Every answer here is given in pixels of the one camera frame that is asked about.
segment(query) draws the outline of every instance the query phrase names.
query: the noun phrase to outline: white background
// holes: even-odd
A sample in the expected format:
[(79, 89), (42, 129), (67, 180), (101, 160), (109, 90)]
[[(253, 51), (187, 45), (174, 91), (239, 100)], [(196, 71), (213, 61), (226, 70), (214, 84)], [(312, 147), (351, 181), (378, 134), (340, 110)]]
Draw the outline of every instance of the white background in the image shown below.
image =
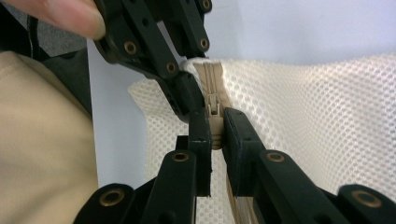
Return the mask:
[[(396, 1), (212, 0), (210, 58), (318, 64), (396, 51)], [(144, 183), (144, 116), (127, 89), (143, 78), (88, 42), (99, 185)]]

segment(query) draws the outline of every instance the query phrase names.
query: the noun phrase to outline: beige zipper tape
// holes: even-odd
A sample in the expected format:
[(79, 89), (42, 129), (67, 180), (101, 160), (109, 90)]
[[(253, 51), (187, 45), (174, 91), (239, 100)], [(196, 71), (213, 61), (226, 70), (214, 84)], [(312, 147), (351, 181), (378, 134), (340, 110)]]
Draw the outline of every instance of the beige zipper tape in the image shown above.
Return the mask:
[(222, 81), (222, 66), (221, 63), (195, 63), (194, 67), (201, 79), (210, 132), (212, 133), (212, 148), (221, 149), (222, 136), (224, 135), (224, 108), (231, 107)]

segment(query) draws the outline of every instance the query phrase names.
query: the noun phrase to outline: white mesh fabric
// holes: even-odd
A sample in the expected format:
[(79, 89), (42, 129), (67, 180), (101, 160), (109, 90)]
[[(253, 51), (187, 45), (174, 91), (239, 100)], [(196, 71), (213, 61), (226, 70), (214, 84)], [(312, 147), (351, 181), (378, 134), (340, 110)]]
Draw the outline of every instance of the white mesh fabric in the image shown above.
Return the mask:
[[(192, 64), (202, 62), (214, 61), (191, 60), (183, 67), (198, 77)], [(267, 148), (291, 155), (332, 193), (358, 183), (396, 200), (396, 54), (319, 66), (221, 63), (233, 108), (247, 114)], [(130, 92), (147, 119), (150, 179), (187, 126), (154, 81), (136, 83)], [(197, 223), (233, 220), (220, 153), (213, 152), (212, 198), (198, 202)]]

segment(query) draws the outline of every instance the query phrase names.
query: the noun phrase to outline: white mesh garment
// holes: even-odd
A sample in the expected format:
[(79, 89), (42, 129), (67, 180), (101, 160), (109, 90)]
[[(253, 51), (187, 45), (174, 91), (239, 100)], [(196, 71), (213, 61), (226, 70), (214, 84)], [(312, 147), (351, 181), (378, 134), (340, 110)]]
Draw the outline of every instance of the white mesh garment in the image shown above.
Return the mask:
[[(203, 62), (214, 61), (191, 60), (183, 69), (198, 77), (193, 63)], [(233, 108), (247, 114), (267, 148), (291, 155), (332, 193), (358, 183), (396, 200), (396, 54), (319, 66), (216, 62)], [(147, 119), (150, 179), (187, 126), (154, 81), (135, 83), (130, 93)], [(197, 223), (233, 220), (220, 153), (213, 152), (212, 198), (198, 202)]]

